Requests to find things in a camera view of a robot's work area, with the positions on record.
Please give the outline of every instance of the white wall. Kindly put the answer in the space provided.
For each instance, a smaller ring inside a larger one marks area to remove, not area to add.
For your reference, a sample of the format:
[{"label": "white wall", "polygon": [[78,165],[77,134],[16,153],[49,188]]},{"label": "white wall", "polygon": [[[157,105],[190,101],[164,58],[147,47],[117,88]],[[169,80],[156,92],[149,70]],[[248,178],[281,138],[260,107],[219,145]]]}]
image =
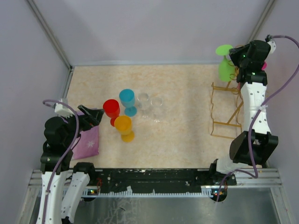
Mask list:
[{"label": "white wall", "polygon": [[42,100],[61,95],[68,70],[24,0],[0,1],[0,31],[0,223],[13,224],[54,115]]},{"label": "white wall", "polygon": [[73,65],[214,63],[268,0],[35,0]]},{"label": "white wall", "polygon": [[[264,39],[267,34],[288,35],[299,41],[298,10],[298,0],[278,0],[258,38]],[[276,51],[266,60],[268,88],[271,92],[283,85],[299,63],[299,49],[294,43],[287,39],[277,39],[276,44]],[[270,163],[279,170],[297,222],[299,222],[298,86],[299,74],[280,95],[269,102],[267,110],[272,134],[279,137],[278,147],[270,157]]]}]

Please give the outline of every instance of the red cup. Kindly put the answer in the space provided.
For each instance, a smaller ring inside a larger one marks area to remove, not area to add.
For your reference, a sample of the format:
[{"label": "red cup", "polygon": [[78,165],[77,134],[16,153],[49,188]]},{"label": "red cup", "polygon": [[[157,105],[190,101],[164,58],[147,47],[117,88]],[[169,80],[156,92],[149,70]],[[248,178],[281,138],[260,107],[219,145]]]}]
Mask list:
[{"label": "red cup", "polygon": [[121,112],[119,103],[115,99],[109,99],[103,104],[103,109],[106,115],[111,118],[110,124],[114,127],[114,121]]}]

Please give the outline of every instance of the transparent cup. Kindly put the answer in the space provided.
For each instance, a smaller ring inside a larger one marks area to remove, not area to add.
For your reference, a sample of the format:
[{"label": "transparent cup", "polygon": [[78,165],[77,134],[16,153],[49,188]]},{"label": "transparent cup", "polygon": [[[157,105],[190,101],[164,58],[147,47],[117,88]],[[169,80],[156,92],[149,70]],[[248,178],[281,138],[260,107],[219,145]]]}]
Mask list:
[{"label": "transparent cup", "polygon": [[147,93],[142,92],[137,96],[138,107],[141,111],[141,116],[147,118],[150,114],[150,97]]},{"label": "transparent cup", "polygon": [[153,118],[155,122],[161,122],[163,118],[163,99],[160,97],[153,97],[150,101],[152,111],[153,111]]}]

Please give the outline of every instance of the beige countertop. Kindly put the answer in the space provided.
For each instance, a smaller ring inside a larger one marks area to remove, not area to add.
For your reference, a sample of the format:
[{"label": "beige countertop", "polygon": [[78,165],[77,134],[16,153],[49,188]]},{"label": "beige countertop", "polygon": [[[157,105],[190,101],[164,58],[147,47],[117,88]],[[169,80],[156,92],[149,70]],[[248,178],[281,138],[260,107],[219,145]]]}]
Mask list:
[{"label": "beige countertop", "polygon": [[[135,139],[130,143],[110,125],[104,115],[100,123],[99,155],[72,161],[93,162],[97,168],[207,168],[216,158],[229,152],[231,139],[210,135],[212,122],[211,83],[218,79],[217,65],[122,65],[76,67],[68,92],[69,104],[102,108],[121,90],[164,99],[165,117],[160,123],[132,118]],[[235,96],[230,92],[214,94],[214,118],[226,121],[235,110]],[[235,128],[222,133],[237,136]]]}]

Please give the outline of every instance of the pink towel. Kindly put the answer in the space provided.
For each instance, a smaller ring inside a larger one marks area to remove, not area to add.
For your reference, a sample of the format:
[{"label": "pink towel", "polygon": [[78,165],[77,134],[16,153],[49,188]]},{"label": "pink towel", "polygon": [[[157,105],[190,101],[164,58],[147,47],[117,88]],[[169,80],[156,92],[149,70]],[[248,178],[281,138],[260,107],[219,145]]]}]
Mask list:
[{"label": "pink towel", "polygon": [[83,159],[99,154],[99,126],[93,127],[89,131],[81,132],[81,139],[73,149],[72,160]]}]

